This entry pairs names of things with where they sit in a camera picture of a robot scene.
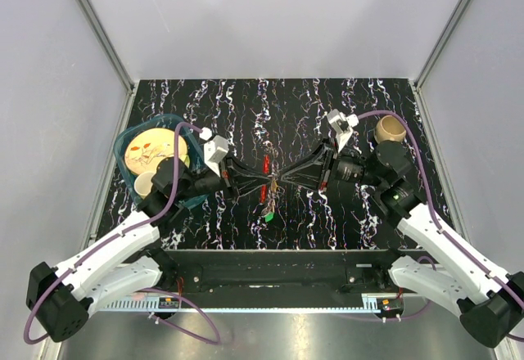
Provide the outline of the metal key holder red handle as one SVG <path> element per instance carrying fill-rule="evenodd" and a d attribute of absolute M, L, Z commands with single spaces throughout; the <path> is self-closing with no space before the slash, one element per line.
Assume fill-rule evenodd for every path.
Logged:
<path fill-rule="evenodd" d="M 275 215 L 278 202 L 278 182 L 274 177 L 270 155 L 264 156 L 264 173 L 269 176 L 269 183 L 260 188 L 260 203 L 264 205 L 261 216 L 265 222 L 270 222 Z"/>

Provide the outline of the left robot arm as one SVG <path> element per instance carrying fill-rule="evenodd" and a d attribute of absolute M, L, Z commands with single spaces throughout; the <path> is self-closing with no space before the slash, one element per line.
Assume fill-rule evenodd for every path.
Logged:
<path fill-rule="evenodd" d="M 30 271 L 25 342 L 34 342 L 29 336 L 33 321 L 52 341 L 62 342 L 117 299 L 151 288 L 178 288 L 178 265 L 154 243 L 169 232 L 184 202 L 215 191 L 245 196 L 269 182 L 268 174 L 246 167 L 231 154 L 196 172 L 179 158 L 162 160 L 151 192 L 120 225 L 66 261 L 54 267 L 41 262 Z"/>

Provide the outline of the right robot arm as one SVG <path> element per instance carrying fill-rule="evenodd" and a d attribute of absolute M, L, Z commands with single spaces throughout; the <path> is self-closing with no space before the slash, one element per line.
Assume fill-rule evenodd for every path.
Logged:
<path fill-rule="evenodd" d="M 418 293 L 455 315 L 474 340 L 493 349 L 523 320 L 523 274 L 493 263 L 443 221 L 408 179 L 413 168 L 399 142 L 381 142 L 362 159 L 338 154 L 326 139 L 311 155 L 284 169 L 280 178 L 316 191 L 327 190 L 335 181 L 373 187 L 370 205 L 375 214 L 443 268 L 438 272 L 400 256 L 372 270 L 374 286 Z"/>

